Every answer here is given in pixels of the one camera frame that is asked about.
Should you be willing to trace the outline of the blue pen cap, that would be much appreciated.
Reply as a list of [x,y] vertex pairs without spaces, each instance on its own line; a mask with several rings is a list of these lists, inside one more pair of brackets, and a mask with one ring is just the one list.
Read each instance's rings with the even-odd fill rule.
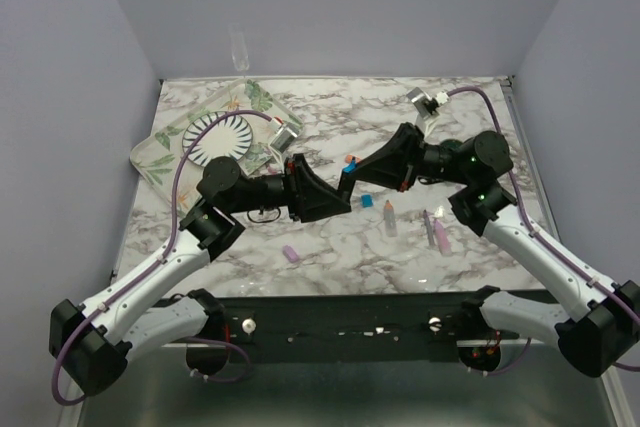
[[363,194],[360,197],[360,202],[363,208],[368,208],[373,206],[373,198],[369,194]]

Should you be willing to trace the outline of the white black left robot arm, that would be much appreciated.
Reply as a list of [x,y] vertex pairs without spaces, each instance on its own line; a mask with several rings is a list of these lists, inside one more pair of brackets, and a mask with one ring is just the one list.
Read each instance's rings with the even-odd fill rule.
[[345,167],[332,187],[301,154],[286,159],[282,173],[253,178],[232,158],[211,160],[197,185],[199,199],[183,218],[172,219],[169,238],[153,255],[85,301],[65,299],[53,308],[48,348],[56,401],[74,403],[60,392],[62,373],[83,398],[92,397],[113,385],[139,354],[182,338],[214,340],[222,319],[208,292],[189,293],[168,307],[158,301],[235,243],[244,231],[237,213],[285,208],[291,219],[308,223],[350,212],[356,168]]

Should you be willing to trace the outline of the blue black highlighter pen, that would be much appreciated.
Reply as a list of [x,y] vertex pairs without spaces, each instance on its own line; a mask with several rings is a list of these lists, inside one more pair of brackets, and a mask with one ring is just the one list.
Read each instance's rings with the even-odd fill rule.
[[348,164],[344,167],[343,172],[344,172],[344,173],[347,173],[347,174],[352,173],[352,172],[356,169],[356,167],[357,167],[357,164],[358,164],[358,163],[359,163],[359,162],[352,162],[352,163],[348,163]]

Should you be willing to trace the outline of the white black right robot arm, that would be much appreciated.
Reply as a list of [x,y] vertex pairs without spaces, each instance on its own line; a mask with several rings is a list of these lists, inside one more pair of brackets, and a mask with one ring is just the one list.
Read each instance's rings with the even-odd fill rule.
[[458,222],[508,253],[555,300],[484,288],[461,312],[462,331],[474,339],[504,330],[538,340],[580,373],[599,377],[639,341],[639,287],[588,266],[535,222],[519,190],[507,191],[499,181],[512,168],[509,145],[495,131],[434,145],[403,123],[380,149],[343,169],[339,189],[349,194],[366,182],[405,192],[419,179],[461,185],[449,198]]

